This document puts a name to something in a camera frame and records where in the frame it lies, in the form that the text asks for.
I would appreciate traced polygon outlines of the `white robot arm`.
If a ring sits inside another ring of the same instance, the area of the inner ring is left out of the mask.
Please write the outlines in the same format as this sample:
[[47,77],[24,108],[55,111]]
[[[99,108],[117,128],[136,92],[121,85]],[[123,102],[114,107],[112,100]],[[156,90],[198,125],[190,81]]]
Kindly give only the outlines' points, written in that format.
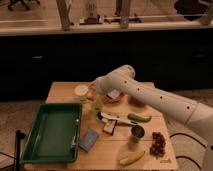
[[213,107],[201,102],[145,86],[135,80],[131,65],[123,65],[95,79],[96,92],[105,95],[113,90],[128,94],[168,115],[207,141],[201,171],[213,171]]

